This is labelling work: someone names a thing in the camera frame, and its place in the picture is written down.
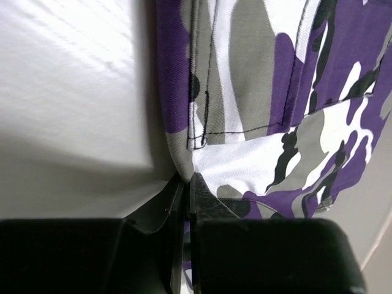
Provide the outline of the purple camouflage garment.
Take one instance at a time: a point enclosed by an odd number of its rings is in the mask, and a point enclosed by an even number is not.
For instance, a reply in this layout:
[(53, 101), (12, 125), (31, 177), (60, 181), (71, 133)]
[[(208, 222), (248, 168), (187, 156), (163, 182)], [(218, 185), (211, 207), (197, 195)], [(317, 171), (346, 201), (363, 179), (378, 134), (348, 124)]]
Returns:
[(390, 1), (157, 1), (168, 148), (242, 219), (316, 219), (355, 185), (391, 113)]

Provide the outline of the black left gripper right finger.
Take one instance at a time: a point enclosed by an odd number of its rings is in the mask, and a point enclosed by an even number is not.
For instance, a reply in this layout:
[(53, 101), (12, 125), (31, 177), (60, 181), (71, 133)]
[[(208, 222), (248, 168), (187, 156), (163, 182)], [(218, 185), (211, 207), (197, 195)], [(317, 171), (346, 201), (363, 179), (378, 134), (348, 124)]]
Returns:
[(242, 219), (202, 176), (189, 184), (195, 293), (366, 293), (347, 235), (325, 219)]

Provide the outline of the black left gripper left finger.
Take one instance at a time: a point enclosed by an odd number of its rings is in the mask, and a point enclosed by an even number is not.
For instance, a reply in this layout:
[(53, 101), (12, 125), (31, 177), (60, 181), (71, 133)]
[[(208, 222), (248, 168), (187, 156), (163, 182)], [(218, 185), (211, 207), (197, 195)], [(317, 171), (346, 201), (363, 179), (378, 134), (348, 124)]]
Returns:
[(184, 182), (126, 217), (1, 222), (2, 293), (179, 293)]

